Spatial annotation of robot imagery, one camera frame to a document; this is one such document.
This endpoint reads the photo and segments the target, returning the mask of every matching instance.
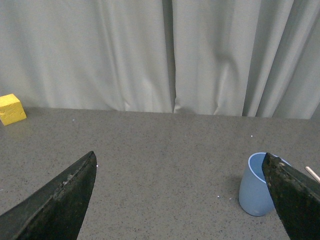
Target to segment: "cup rim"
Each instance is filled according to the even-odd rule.
[[[257,179],[259,179],[261,182],[267,184],[266,181],[262,180],[260,177],[258,177],[257,174],[255,174],[255,172],[252,170],[251,165],[250,165],[250,160],[251,160],[251,158],[252,158],[253,156],[255,156],[255,155],[258,155],[258,154],[264,154],[264,155],[266,155],[266,152],[256,152],[256,153],[252,154],[252,155],[249,157],[249,159],[248,159],[248,166],[249,166],[249,168],[250,168],[250,171],[253,173],[253,175],[254,175]],[[281,160],[282,160],[283,162],[285,162],[286,164],[288,164],[289,166],[291,166],[286,160],[284,160],[284,159],[282,159],[282,158],[281,158]]]

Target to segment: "blue cup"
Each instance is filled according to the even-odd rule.
[[[252,216],[266,215],[275,208],[262,171],[265,155],[265,152],[257,152],[249,157],[240,184],[239,203]]]

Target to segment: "yellow cube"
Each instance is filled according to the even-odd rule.
[[[25,118],[27,116],[24,108],[14,94],[0,96],[0,120],[3,125],[13,124]]]

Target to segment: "white curtain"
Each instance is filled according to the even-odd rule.
[[[319,0],[1,0],[26,107],[318,119]]]

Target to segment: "speckled table surface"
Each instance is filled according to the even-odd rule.
[[[249,156],[320,173],[310,120],[26,108],[0,125],[0,214],[93,150],[98,168],[79,240],[288,240],[276,213],[239,205]]]

